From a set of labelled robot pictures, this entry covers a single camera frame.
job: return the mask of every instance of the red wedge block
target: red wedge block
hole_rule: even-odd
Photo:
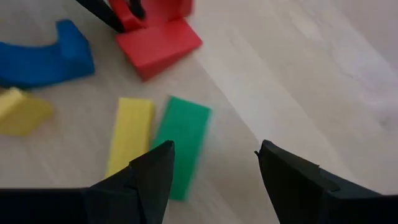
[[[136,18],[126,0],[109,0],[111,8],[123,23],[126,32],[144,27],[153,27],[169,21],[182,19],[192,13],[193,0],[141,0],[146,11],[146,19]]]
[[[143,81],[165,70],[202,44],[183,19],[119,34],[116,41]]]

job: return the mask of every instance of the light wood surface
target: light wood surface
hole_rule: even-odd
[[[75,1],[1,3],[0,41],[40,45],[71,19],[96,75],[34,91],[55,116],[26,138],[0,136],[0,187],[77,187],[106,170],[118,98],[167,95],[213,109],[190,200],[165,223],[278,223],[257,158],[263,139],[383,194],[398,193],[398,76],[328,1],[201,0],[194,54],[142,83],[115,33]]]

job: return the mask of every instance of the green block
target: green block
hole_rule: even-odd
[[[171,96],[152,148],[166,140],[175,143],[174,177],[170,199],[184,201],[206,134],[211,110]]]

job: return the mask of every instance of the red object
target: red object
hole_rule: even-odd
[[[109,0],[109,4],[122,22],[125,32],[146,27],[144,21],[141,21],[131,13],[125,0]]]
[[[116,36],[120,48],[135,66],[142,80],[159,72],[201,46],[202,41],[183,20]]]
[[[146,18],[141,21],[134,16],[126,0],[109,0],[111,8],[123,23],[125,32],[143,27],[153,27],[182,19],[192,13],[193,0],[141,0]]]

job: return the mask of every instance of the yellow rectangular block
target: yellow rectangular block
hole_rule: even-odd
[[[50,103],[11,88],[0,93],[0,134],[28,135],[53,113]]]
[[[106,178],[149,150],[154,112],[151,100],[119,99]]]

